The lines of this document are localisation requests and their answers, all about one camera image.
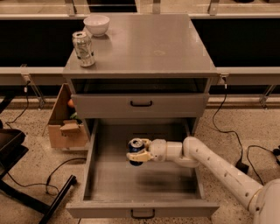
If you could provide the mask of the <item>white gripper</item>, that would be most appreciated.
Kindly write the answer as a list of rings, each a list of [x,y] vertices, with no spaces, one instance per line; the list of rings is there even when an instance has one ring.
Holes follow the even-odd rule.
[[[151,141],[148,138],[142,138],[145,148],[149,148],[149,152],[128,153],[127,158],[134,162],[147,162],[153,160],[156,162],[175,161],[182,155],[182,143],[171,142],[164,139],[156,139]]]

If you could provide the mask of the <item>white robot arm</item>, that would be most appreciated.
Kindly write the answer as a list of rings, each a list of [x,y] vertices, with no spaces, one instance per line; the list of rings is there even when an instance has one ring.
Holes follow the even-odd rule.
[[[127,158],[136,163],[172,161],[188,168],[204,165],[254,215],[253,224],[280,224],[280,179],[261,185],[196,137],[183,142],[134,138]]]

